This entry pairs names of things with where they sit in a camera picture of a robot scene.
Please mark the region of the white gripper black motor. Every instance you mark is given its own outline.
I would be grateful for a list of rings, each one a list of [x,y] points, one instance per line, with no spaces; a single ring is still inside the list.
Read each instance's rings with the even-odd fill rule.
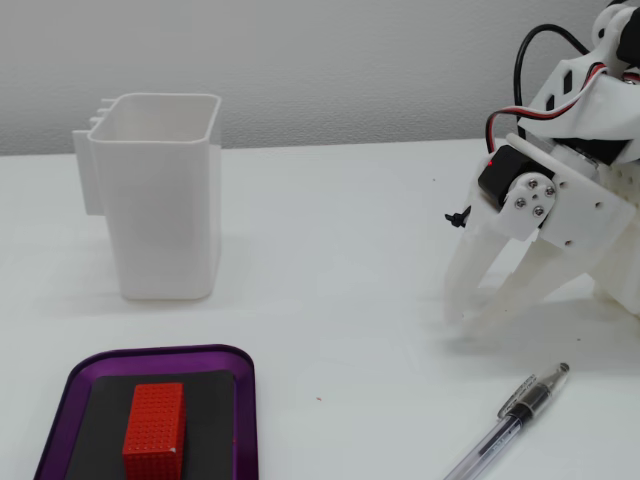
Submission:
[[[598,179],[596,163],[557,144],[547,152],[519,137],[489,155],[467,196],[470,213],[444,281],[444,314],[463,319],[472,295],[511,240],[535,240],[471,321],[473,336],[525,312],[596,264],[635,208]]]

